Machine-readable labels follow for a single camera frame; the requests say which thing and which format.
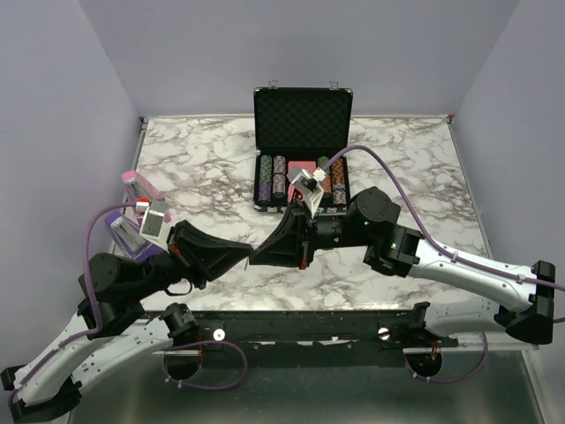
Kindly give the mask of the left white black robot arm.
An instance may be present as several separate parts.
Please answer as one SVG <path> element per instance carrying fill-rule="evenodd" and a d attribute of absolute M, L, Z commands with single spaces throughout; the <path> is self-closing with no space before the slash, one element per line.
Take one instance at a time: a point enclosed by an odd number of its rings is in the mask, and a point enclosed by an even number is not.
<path fill-rule="evenodd" d="M 86 297 L 77 312 L 36 359 L 1 373 L 14 422 L 41 423 L 67 414 L 90 384 L 131 360 L 205 345 L 185 304 L 169 305 L 138 332 L 128 329 L 144 315 L 146 297 L 181 280 L 203 289 L 248 257 L 252 247 L 208 235 L 186 221 L 145 223 L 139 235 L 159 252 L 143 261 L 84 255 L 79 281 Z"/>

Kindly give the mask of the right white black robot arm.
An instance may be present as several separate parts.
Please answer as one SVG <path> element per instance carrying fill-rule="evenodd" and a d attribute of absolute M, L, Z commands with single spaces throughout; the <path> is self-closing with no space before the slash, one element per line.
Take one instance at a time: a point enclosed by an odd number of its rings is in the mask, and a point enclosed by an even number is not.
<path fill-rule="evenodd" d="M 398 224 L 400 211 L 376 187 L 355 195 L 337 216 L 312 216 L 295 201 L 249 262 L 306 269 L 318 250 L 363 246 L 364 264 L 379 274 L 430 280 L 477 295 L 475 301 L 417 306 L 418 317 L 405 327 L 413 344 L 428 345 L 436 337 L 464 331 L 500 330 L 525 343 L 552 343 L 552 263 L 513 265 L 468 254 Z"/>

